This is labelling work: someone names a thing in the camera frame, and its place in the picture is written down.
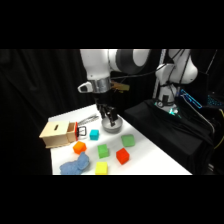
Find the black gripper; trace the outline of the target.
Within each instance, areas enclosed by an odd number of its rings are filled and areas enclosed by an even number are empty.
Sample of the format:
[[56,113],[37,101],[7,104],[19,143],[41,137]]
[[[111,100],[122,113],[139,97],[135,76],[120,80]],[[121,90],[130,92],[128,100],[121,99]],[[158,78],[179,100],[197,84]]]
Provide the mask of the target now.
[[106,118],[106,115],[110,115],[109,120],[111,127],[113,127],[115,125],[115,121],[118,119],[118,116],[115,111],[115,107],[112,105],[111,92],[107,91],[105,93],[94,93],[93,96],[102,120]]

